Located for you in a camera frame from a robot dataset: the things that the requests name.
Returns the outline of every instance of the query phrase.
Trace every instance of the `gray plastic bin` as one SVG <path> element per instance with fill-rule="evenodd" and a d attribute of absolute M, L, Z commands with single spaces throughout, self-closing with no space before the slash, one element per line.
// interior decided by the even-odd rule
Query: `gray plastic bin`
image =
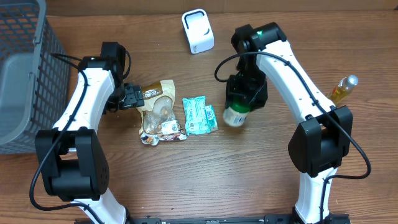
<path fill-rule="evenodd" d="M 35 152 L 65 106 L 70 67 L 45 18 L 44 0 L 0 0 L 0 154 Z"/>

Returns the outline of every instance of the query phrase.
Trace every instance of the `bottle cap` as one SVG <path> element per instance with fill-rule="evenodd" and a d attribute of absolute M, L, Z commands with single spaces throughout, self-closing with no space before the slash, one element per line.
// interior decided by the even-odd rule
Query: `bottle cap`
<path fill-rule="evenodd" d="M 350 75 L 347 78 L 347 86 L 352 88 L 354 86 L 358 85 L 358 77 L 355 75 Z"/>

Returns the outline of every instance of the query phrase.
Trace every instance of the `green lid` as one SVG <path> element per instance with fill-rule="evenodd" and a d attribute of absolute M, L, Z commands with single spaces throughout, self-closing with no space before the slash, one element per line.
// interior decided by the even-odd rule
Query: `green lid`
<path fill-rule="evenodd" d="M 232 110 L 235 110 L 238 113 L 247 113 L 250 112 L 251 107 L 245 103 L 240 102 L 238 99 L 234 99 L 232 105 Z"/>

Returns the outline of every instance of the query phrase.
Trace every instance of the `white box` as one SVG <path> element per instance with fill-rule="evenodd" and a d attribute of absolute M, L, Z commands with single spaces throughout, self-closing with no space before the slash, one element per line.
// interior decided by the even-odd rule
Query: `white box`
<path fill-rule="evenodd" d="M 214 47 L 213 31 L 207 13 L 203 9 L 186 12 L 182 15 L 181 20 L 191 53 L 197 54 Z"/>

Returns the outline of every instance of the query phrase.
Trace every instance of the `wooden tabletop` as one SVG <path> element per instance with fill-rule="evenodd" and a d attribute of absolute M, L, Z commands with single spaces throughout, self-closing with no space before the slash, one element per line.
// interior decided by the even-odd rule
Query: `wooden tabletop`
<path fill-rule="evenodd" d="M 398 223 L 398 11 L 273 12 L 210 14 L 215 47 L 192 55 L 181 15 L 49 17 L 69 55 L 99 55 L 102 41 L 118 41 L 131 53 L 127 80 L 149 85 L 173 79 L 174 111 L 185 124 L 183 97 L 206 96 L 220 130 L 189 136 L 184 142 L 144 146 L 141 118 L 135 110 L 102 117 L 98 136 L 110 167 L 114 196 L 133 217 L 253 217 L 290 213 L 299 194 L 299 172 L 287 144 L 294 131 L 292 115 L 269 82 L 266 106 L 250 113 L 242 128 L 222 120 L 225 84 L 213 76 L 216 66 L 235 54 L 234 29 L 277 22 L 296 57 L 319 89 L 327 93 L 343 77 L 356 74 L 359 85 L 343 100 L 354 115 L 353 137 L 373 166 L 364 180 L 334 180 L 333 213 L 349 213 L 352 223 Z M 236 73 L 236 61 L 220 76 Z M 70 78 L 70 95 L 76 71 Z M 35 154 L 0 156 L 0 223 L 72 223 L 86 216 L 77 208 L 41 212 L 29 202 L 29 185 L 38 166 Z M 351 146 L 339 174 L 366 170 Z M 59 205 L 41 179 L 36 199 Z"/>

